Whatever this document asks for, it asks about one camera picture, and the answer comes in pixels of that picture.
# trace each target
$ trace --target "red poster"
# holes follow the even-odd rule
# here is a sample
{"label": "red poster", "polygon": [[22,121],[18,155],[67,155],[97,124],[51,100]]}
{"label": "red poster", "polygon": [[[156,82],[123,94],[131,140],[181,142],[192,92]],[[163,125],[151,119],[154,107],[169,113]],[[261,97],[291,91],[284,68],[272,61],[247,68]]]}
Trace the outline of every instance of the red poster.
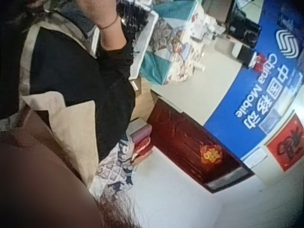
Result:
{"label": "red poster", "polygon": [[296,114],[267,147],[284,171],[300,160],[304,154],[304,135]]}

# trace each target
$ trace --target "red decoration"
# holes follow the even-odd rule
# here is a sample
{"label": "red decoration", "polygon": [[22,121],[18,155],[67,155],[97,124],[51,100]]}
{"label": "red decoration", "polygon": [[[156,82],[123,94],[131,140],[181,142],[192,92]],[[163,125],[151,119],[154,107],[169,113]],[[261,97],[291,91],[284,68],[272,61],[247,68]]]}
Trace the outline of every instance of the red decoration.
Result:
{"label": "red decoration", "polygon": [[302,158],[304,154],[303,126],[296,114],[267,147],[284,171]]}
{"label": "red decoration", "polygon": [[260,53],[257,57],[256,57],[256,64],[254,67],[254,70],[262,73],[263,72],[263,68],[264,68],[264,63],[267,61],[267,58]]}
{"label": "red decoration", "polygon": [[151,138],[144,138],[138,145],[135,146],[132,161],[134,161],[137,157],[144,156],[152,148],[153,144],[151,143]]}
{"label": "red decoration", "polygon": [[203,164],[214,165],[223,161],[223,151],[219,145],[202,145],[200,155]]}

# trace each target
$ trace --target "paper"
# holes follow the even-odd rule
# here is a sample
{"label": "paper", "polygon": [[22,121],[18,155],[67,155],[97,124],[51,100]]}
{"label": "paper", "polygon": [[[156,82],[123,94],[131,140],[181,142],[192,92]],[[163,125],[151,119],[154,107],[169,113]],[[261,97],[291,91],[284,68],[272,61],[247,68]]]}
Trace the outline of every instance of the paper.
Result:
{"label": "paper", "polygon": [[134,89],[135,91],[138,91],[138,90],[139,90],[139,88],[137,87],[137,85],[136,85],[136,83],[135,83],[134,81],[131,81],[131,85],[133,86],[133,89]]}
{"label": "paper", "polygon": [[202,40],[207,28],[203,23],[195,23],[191,28],[191,36],[197,40]]}
{"label": "paper", "polygon": [[262,148],[258,148],[256,151],[254,151],[249,157],[247,157],[244,160],[244,164],[248,168],[252,169],[267,157],[268,155],[265,153],[265,151]]}

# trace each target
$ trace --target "blue sign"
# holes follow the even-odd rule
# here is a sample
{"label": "blue sign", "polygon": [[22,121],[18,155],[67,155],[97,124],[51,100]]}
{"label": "blue sign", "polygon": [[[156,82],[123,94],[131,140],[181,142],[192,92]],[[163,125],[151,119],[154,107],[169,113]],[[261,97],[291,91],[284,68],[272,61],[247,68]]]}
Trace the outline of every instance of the blue sign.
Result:
{"label": "blue sign", "polygon": [[303,83],[304,19],[284,2],[264,1],[256,46],[267,57],[262,73],[242,68],[204,125],[239,158],[273,130]]}

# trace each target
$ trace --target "patterned fabric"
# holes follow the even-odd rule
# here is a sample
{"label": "patterned fabric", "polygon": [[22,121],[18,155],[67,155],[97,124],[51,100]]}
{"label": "patterned fabric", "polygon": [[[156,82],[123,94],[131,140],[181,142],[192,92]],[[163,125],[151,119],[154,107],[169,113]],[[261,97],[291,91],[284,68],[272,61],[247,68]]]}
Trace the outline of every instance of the patterned fabric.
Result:
{"label": "patterned fabric", "polygon": [[102,194],[115,199],[133,186],[134,172],[131,165],[133,150],[132,140],[124,135],[108,157],[99,164],[90,187],[95,199],[99,199]]}
{"label": "patterned fabric", "polygon": [[165,85],[189,80],[204,44],[191,38],[191,29],[204,15],[197,1],[174,1],[157,5],[160,17],[145,55],[141,73]]}

